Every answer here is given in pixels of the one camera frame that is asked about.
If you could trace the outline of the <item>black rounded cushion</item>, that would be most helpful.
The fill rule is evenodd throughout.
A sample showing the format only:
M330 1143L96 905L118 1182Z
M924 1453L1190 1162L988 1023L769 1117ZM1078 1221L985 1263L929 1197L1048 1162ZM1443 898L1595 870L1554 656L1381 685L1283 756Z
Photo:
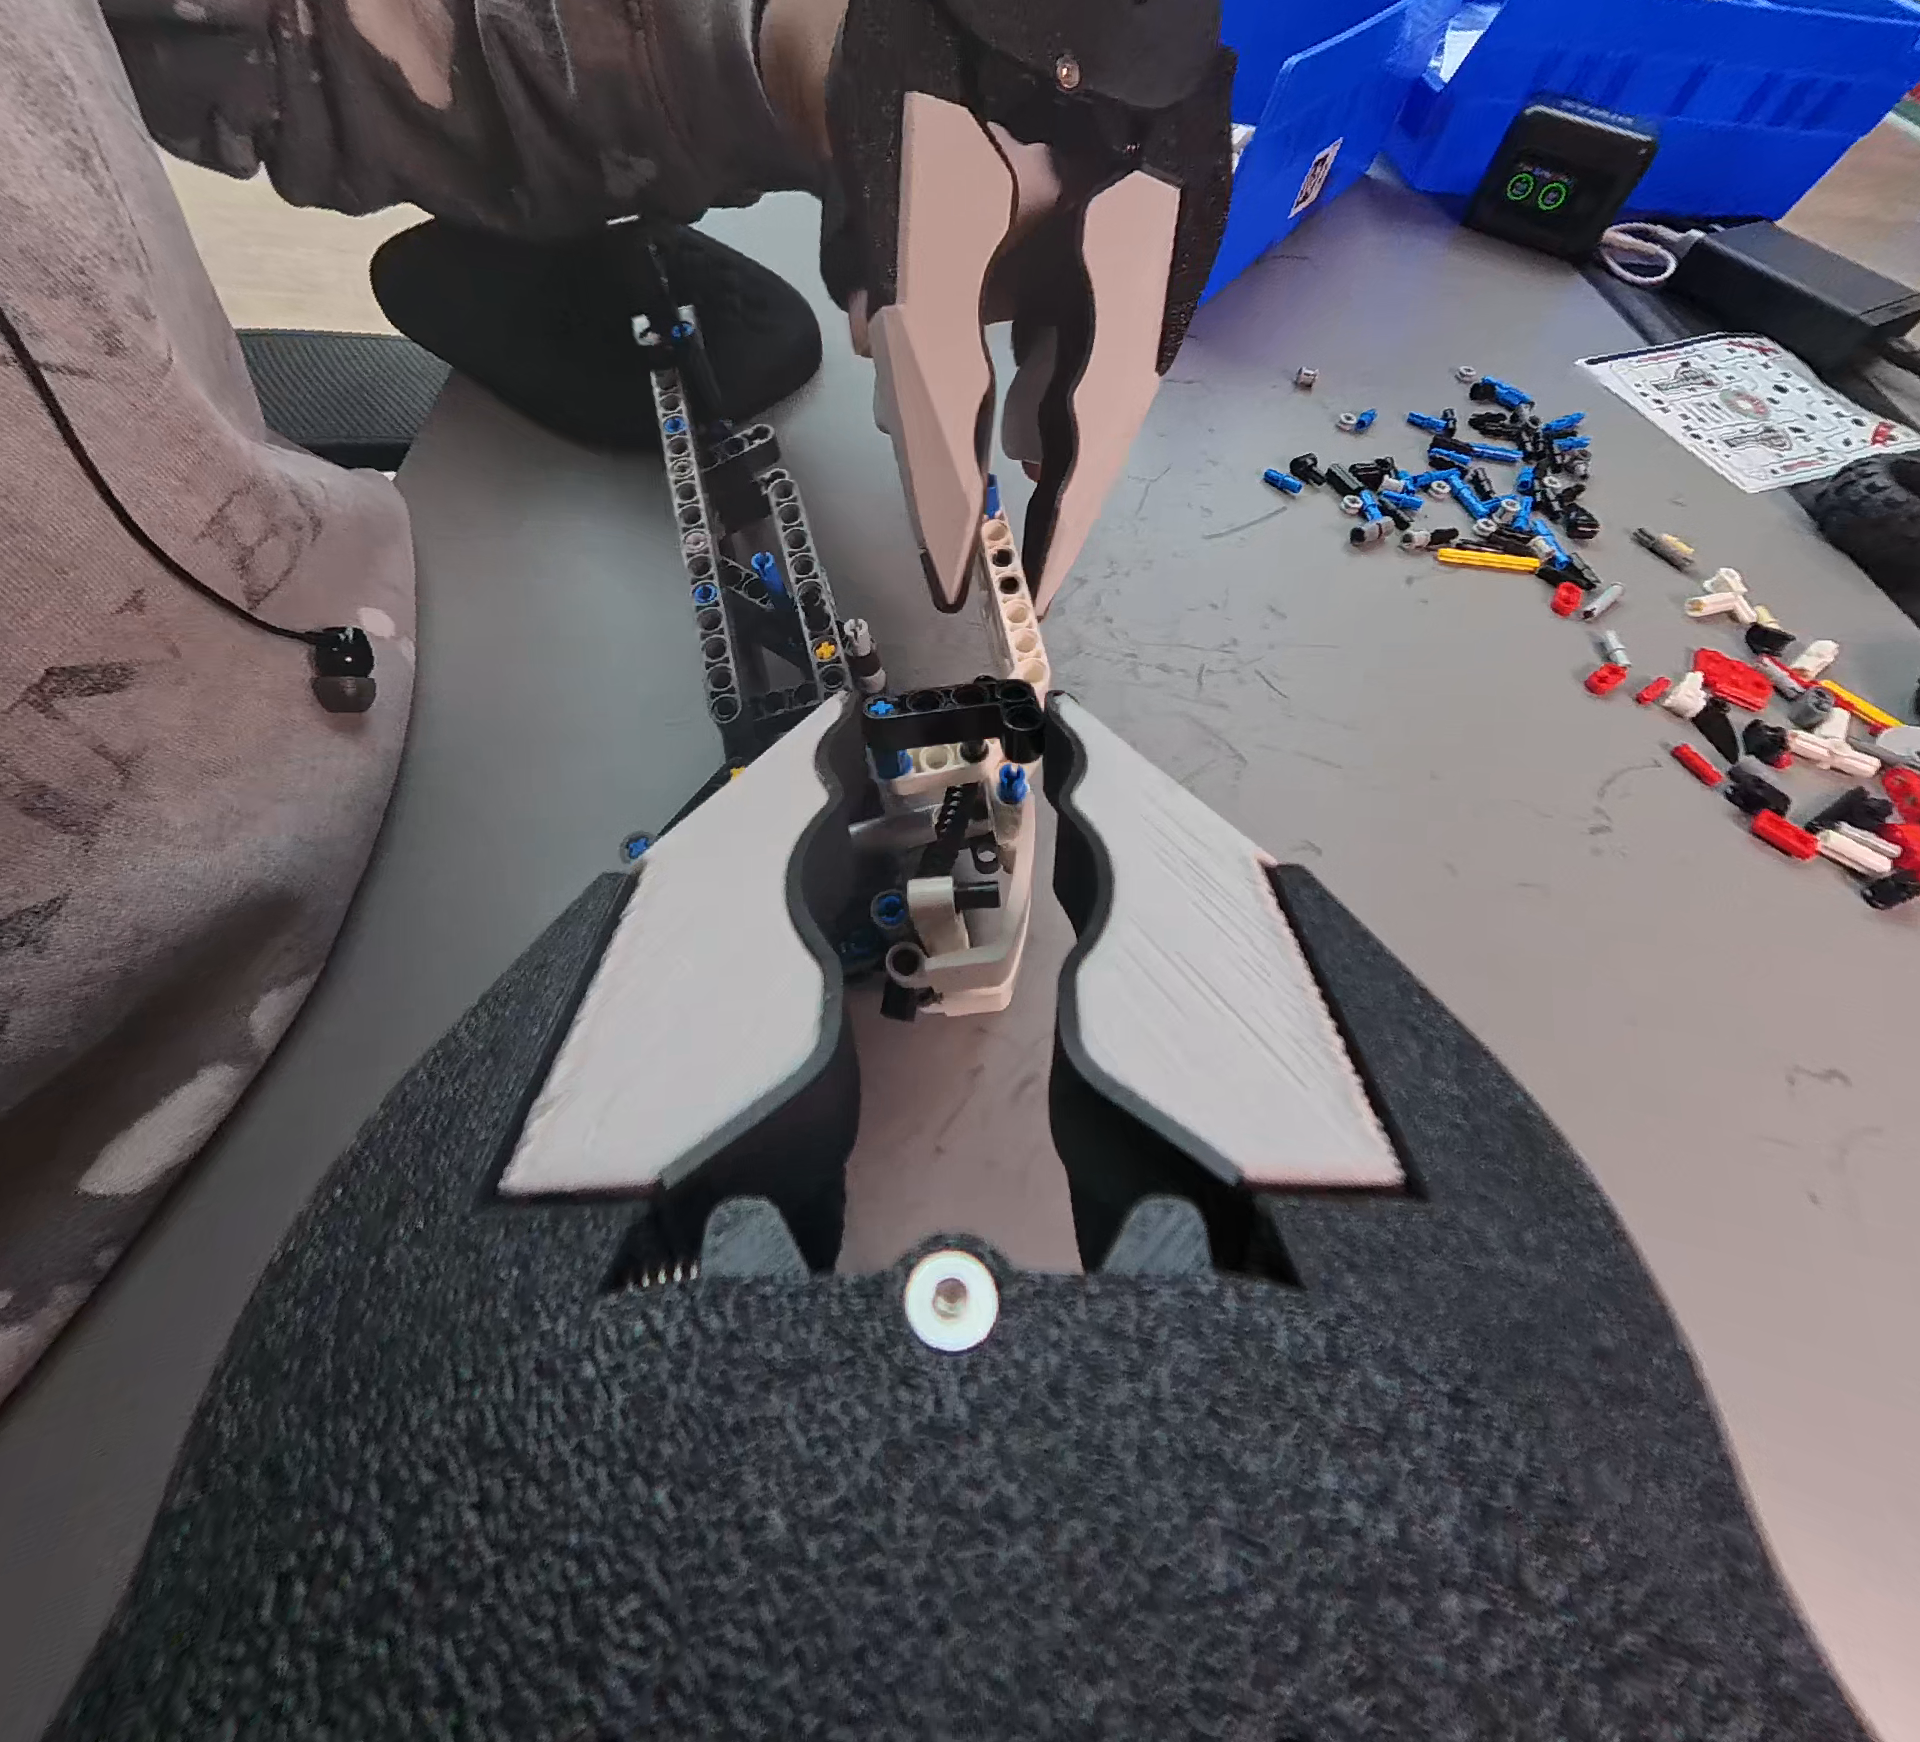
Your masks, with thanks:
M823 368L813 302L695 224L613 220L575 239L514 239L422 220L372 255L389 321L548 433L657 454L652 371L630 318L652 266L701 318L725 419L754 419Z

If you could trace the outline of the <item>pile of blue black toy pieces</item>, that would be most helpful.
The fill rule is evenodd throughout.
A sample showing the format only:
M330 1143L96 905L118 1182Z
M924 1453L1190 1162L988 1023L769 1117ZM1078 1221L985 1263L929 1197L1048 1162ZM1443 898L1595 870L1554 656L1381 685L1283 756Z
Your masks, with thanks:
M1258 472L1287 504L1321 494L1350 554L1414 554L1441 567L1529 576L1560 615L1595 619L1622 602L1589 549L1594 507L1589 415L1544 415L1532 390L1459 368L1459 408L1404 410L1410 458L1375 450L1333 458L1304 450Z

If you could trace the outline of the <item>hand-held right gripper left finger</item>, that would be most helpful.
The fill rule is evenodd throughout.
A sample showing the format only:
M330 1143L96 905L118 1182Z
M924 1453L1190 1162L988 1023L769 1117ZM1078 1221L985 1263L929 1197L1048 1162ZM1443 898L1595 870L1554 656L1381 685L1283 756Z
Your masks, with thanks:
M826 1077L851 697L813 705L630 865L505 1160L505 1197L661 1195Z

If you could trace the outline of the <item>black power adapter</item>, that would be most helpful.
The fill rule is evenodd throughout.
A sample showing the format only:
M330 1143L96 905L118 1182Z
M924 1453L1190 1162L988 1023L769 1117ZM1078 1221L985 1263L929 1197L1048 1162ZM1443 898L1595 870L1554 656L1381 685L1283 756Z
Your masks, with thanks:
M1819 377L1856 371L1860 363L1914 363L1920 293L1778 220L1703 231L1678 251L1666 297L1725 333L1789 345Z

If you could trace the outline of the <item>white toy truck model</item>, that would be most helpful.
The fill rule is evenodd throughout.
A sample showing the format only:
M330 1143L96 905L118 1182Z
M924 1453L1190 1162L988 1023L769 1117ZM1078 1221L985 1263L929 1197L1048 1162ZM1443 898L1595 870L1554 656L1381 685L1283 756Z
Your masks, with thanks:
M841 612L774 423L720 415L695 308L673 297L661 266L652 266L652 290L652 315L630 318L630 335L652 371L704 708L725 748L725 764L677 810L688 819L813 705L848 696L856 721L863 697L908 691L894 685L873 626ZM996 478L973 535L973 593L985 675L1027 679L1048 697L1042 626ZM863 876L826 918L841 973L876 973L887 1019L1007 1009L1032 914L1042 752L1012 764L1007 743L900 752L863 743L863 764L868 778L848 793ZM921 876L929 823L962 781L982 781L972 847L951 876Z

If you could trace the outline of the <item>pile of red white toy pieces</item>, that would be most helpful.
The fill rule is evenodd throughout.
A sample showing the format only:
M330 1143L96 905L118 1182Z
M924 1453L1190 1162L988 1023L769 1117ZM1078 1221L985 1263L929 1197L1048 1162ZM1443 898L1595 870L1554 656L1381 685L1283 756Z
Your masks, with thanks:
M1671 671L1636 671L1622 638L1603 630L1581 691L1661 716L1671 766L1754 847L1836 870L1877 914L1914 914L1914 697L1904 716L1868 697L1836 675L1836 641L1789 630L1730 563L1678 612L1701 641Z

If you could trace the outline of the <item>toy sticker sheet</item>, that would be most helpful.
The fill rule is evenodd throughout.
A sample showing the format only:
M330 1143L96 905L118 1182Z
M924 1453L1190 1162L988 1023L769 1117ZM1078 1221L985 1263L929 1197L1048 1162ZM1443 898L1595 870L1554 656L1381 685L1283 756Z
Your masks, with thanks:
M1823 486L1860 458L1920 454L1914 423L1860 410L1768 335L1703 333L1581 356L1576 371L1742 494Z

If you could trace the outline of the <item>person's left hand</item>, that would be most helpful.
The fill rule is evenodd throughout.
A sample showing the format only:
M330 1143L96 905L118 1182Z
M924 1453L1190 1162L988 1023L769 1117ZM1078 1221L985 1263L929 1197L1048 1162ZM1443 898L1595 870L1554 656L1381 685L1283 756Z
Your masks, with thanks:
M823 207L816 266L836 308L851 308L851 345L868 356L868 297L851 275L848 192L826 137L826 75L848 0L754 0L754 75L791 162L783 187Z

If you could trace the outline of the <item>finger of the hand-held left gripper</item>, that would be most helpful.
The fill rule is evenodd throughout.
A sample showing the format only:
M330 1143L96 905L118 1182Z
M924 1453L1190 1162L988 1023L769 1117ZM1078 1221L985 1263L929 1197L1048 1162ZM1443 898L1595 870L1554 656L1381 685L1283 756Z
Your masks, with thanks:
M1165 275L1180 192L1129 170L1085 207L1085 315L1066 321L1042 387L1042 472L1025 512L1025 576L1042 615L1161 387Z
M996 368L982 302L1007 220L1012 167L982 115L908 93L897 290L873 308L873 368L941 612L962 612L972 597L988 487Z

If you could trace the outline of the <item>black toy tyre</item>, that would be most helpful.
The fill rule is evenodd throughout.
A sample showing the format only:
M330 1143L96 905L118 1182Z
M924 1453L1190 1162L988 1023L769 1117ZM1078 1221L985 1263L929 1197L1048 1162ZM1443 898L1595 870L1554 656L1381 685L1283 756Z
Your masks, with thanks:
M1850 458L1807 487L1811 527L1893 593L1920 586L1920 454Z

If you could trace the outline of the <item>person's left forearm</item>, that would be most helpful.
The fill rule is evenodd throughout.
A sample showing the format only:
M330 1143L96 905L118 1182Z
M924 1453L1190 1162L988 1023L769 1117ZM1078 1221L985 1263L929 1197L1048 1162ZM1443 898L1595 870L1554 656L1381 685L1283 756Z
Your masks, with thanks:
M792 192L754 0L78 0L61 47L136 141L302 208L575 236Z

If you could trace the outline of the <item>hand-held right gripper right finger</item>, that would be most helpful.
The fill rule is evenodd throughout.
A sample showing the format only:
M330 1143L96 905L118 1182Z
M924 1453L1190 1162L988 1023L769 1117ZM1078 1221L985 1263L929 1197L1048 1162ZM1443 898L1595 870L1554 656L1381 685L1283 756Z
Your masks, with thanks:
M1060 1073L1241 1189L1402 1189L1277 861L1085 697L1048 696Z

